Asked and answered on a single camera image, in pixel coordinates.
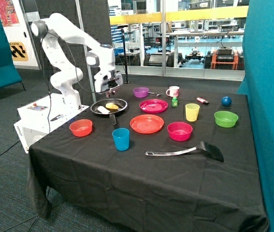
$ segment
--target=magenta plate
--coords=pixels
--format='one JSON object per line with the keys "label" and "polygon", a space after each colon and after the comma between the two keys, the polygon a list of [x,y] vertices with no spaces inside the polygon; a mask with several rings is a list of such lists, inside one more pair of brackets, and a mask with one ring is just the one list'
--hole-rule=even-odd
{"label": "magenta plate", "polygon": [[149,99],[140,103],[140,108],[147,113],[160,113],[168,108],[168,103],[160,99]]}

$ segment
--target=blue cup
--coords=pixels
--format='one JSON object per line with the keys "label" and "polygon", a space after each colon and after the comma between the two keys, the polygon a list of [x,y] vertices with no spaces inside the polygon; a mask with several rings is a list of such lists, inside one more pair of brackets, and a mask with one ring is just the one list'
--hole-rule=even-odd
{"label": "blue cup", "polygon": [[112,132],[115,146],[119,151],[126,151],[129,148],[129,130],[118,128]]}

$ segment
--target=frying pan handle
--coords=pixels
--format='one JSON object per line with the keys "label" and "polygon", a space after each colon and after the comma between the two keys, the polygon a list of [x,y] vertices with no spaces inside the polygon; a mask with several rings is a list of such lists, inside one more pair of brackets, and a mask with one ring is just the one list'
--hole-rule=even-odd
{"label": "frying pan handle", "polygon": [[110,115],[109,115],[109,118],[110,118],[110,120],[111,120],[112,125],[113,125],[113,126],[116,125],[116,118],[115,118],[115,115],[114,115],[114,114],[110,114]]}

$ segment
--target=label sticker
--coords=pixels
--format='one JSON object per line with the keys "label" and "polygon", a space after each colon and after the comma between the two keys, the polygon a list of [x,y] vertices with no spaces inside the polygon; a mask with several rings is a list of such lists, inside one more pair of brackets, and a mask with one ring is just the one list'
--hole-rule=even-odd
{"label": "label sticker", "polygon": [[9,43],[13,61],[28,61],[26,48],[22,42]]}

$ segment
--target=red plate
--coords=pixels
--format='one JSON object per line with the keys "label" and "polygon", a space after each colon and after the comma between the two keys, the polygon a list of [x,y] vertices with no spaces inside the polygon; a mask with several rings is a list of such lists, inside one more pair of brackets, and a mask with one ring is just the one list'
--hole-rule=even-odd
{"label": "red plate", "polygon": [[147,113],[160,113],[168,108],[168,103],[160,99],[149,99],[140,103],[140,108]]}
{"label": "red plate", "polygon": [[141,134],[151,134],[159,131],[164,120],[156,115],[139,115],[130,121],[131,128]]}

